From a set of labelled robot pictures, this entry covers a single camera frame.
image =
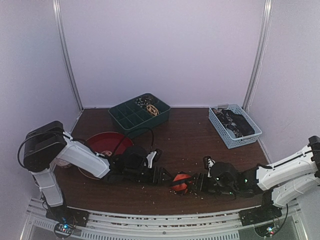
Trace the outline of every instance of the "green compartment tray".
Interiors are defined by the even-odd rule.
[[[152,116],[144,108],[138,106],[135,100],[139,97],[149,95],[154,99],[154,106],[158,109],[159,114]],[[109,109],[113,124],[116,126],[119,132],[128,134],[129,132],[139,128],[154,128],[159,124],[167,121],[170,115],[170,106],[159,100],[151,93],[145,93],[137,96],[129,101],[123,102],[117,106]],[[129,138],[134,138],[138,135],[148,131],[147,129],[141,129],[129,134]]]

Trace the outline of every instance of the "black cable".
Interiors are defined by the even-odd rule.
[[[311,153],[311,152],[320,152],[320,150],[310,150],[310,151],[306,151],[304,154],[302,153],[302,154],[300,154],[300,155],[298,155],[298,156],[295,156],[295,157],[293,157],[293,158],[291,158],[291,159],[289,159],[289,160],[287,160],[287,161],[284,161],[284,162],[282,162],[282,163],[279,163],[278,165],[275,165],[273,168],[280,167],[280,166],[282,166],[282,165],[284,165],[284,164],[287,164],[287,163],[289,163],[289,162],[291,162],[291,161],[293,161],[293,160],[295,160],[295,159],[298,159],[298,158],[302,157],[303,155],[309,154],[309,153]]]
[[[288,217],[288,213],[289,213],[289,207],[288,207],[288,204],[286,204],[286,214],[285,214],[284,221],[281,224],[281,226],[279,227],[279,229],[273,234],[273,236],[276,235],[282,229],[282,227],[285,225],[287,217]]]
[[[43,202],[42,202],[42,207],[43,207],[45,210],[47,210],[47,211],[48,211],[48,210],[49,210],[49,208],[46,208],[46,207],[44,206],[44,204],[47,204],[47,203],[46,203],[45,201],[43,201]]]
[[[257,167],[262,167],[262,168],[264,168],[264,169],[272,169],[272,166],[263,165],[263,164],[261,164],[261,163],[258,163],[256,166],[257,166]]]
[[[94,151],[94,150],[91,148],[91,146],[89,146],[89,145],[87,144],[87,141],[84,140],[84,139],[82,139],[82,138],[76,138],[76,137],[74,137],[73,139],[71,139],[71,141],[79,142],[79,143],[85,145],[94,155],[97,155],[97,154],[98,154],[98,152]]]
[[[47,135],[47,134],[57,134],[57,135],[61,135],[61,136],[64,136],[68,139],[70,139],[69,136],[63,134],[62,132],[60,131],[44,131],[44,132],[40,132],[40,133],[37,133],[35,135],[32,135],[30,137],[28,137],[27,139],[25,139],[21,145],[19,146],[19,149],[18,149],[18,153],[17,153],[17,160],[18,160],[18,163],[21,167],[23,167],[24,169],[27,169],[22,163],[21,163],[21,160],[20,160],[20,152],[21,152],[21,149],[22,147],[26,144],[26,142],[28,142],[29,140],[35,138],[35,137],[38,137],[38,136],[41,136],[41,135]]]
[[[134,133],[134,132],[136,132],[136,131],[138,131],[138,130],[143,130],[143,129],[147,129],[147,130],[149,130],[150,131],[150,133],[151,133],[151,145],[150,145],[150,153],[152,152],[152,148],[154,147],[154,142],[155,142],[155,134],[154,134],[154,131],[150,128],[150,127],[139,127],[139,128],[136,128],[136,129],[134,129],[134,130],[132,130],[132,131],[129,131],[129,132],[127,132],[125,135],[124,135],[124,137],[121,139],[121,141],[117,144],[117,146],[114,148],[114,150],[113,150],[113,152],[112,152],[112,154],[111,154],[111,156],[110,157],[113,157],[114,156],[114,154],[116,153],[116,151],[118,150],[118,148],[120,147],[120,145],[123,143],[123,141],[130,135],[130,134],[132,134],[132,133]]]

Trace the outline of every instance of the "light blue plastic basket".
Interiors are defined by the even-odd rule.
[[[255,143],[258,137],[262,134],[260,128],[255,124],[255,122],[248,116],[248,114],[237,104],[229,104],[227,106],[223,106],[223,109],[228,109],[234,112],[235,114],[241,114],[247,120],[247,122],[251,125],[254,129],[255,134],[234,138],[232,137],[226,128],[222,125],[219,121],[217,116],[215,115],[212,109],[221,109],[220,106],[214,106],[209,108],[209,120],[213,124],[216,131],[219,133],[220,137],[224,141],[226,147],[228,149],[237,148],[240,146],[244,146],[247,144]]]

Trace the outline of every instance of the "white backdrop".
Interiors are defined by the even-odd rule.
[[[61,0],[84,107],[150,92],[171,106],[243,104],[263,0]]]
[[[320,136],[320,2],[275,1],[249,115],[272,162]],[[320,188],[298,198],[309,239],[319,239]]]
[[[17,240],[32,175],[17,161],[26,134],[54,120],[66,131],[79,110],[71,91],[50,0],[0,1],[0,239]]]

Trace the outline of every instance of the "brown tabletop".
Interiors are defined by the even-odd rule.
[[[107,131],[115,131],[107,109],[86,109],[72,133],[73,137],[88,139]],[[208,120],[207,108],[172,108],[169,121],[154,128],[154,149],[163,151],[157,166],[172,175],[184,171],[190,175],[205,173],[203,157],[229,162],[240,172],[266,164],[259,144],[227,149]],[[150,133],[133,139],[135,145],[150,147]],[[166,186],[150,186],[130,181],[106,184],[83,176],[78,168],[55,170],[58,184],[71,207],[122,214],[176,215],[213,213],[253,207],[261,204],[261,196],[239,198],[232,196],[180,196]]]

